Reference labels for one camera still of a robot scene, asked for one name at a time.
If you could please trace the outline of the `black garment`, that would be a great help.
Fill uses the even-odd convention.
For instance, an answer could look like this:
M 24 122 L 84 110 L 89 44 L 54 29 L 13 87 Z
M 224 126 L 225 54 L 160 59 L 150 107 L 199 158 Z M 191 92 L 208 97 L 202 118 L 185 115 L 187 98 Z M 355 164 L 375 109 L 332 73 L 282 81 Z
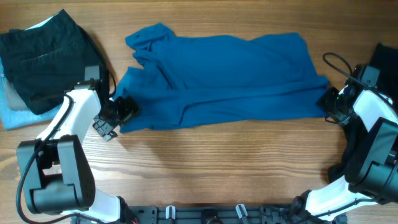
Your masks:
M 378 43 L 369 65 L 380 70 L 377 90 L 392 97 L 394 108 L 397 110 L 397 49 Z M 350 124 L 344 126 L 343 131 L 347 140 L 346 149 L 341 157 L 341 162 L 328 168 L 329 183 L 345 174 L 345 168 L 350 157 L 357 150 L 360 140 L 367 133 L 359 118 L 355 118 Z

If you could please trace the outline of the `blue polo shirt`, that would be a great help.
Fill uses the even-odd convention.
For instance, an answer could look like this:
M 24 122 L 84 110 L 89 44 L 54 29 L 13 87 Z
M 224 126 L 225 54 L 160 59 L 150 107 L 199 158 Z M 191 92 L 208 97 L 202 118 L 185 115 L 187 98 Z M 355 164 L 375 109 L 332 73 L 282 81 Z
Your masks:
M 134 98 L 141 112 L 124 133 L 324 116 L 317 101 L 329 82 L 297 33 L 179 37 L 156 24 L 125 41 L 139 68 L 128 68 L 117 94 Z

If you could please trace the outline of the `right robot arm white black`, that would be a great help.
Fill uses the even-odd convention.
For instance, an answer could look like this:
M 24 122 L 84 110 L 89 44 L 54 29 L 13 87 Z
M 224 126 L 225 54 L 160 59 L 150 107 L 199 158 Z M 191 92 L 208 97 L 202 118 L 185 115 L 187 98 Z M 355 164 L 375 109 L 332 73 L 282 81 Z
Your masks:
M 353 105 L 367 130 L 342 177 L 308 193 L 301 223 L 331 222 L 365 205 L 397 202 L 397 114 L 384 96 L 363 90 Z

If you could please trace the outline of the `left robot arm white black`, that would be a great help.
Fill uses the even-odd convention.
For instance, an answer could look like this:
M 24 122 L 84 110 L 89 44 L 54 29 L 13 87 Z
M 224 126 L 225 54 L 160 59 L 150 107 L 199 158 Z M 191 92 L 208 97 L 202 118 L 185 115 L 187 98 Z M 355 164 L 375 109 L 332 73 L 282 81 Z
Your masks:
M 17 148 L 21 178 L 16 192 L 16 209 L 55 215 L 52 223 L 67 218 L 89 223 L 138 223 L 139 219 L 123 198 L 108 195 L 95 186 L 93 173 L 82 148 L 90 125 L 105 140 L 139 111 L 130 96 L 103 98 L 94 88 L 73 89 L 63 95 L 60 111 L 35 140 L 22 141 Z

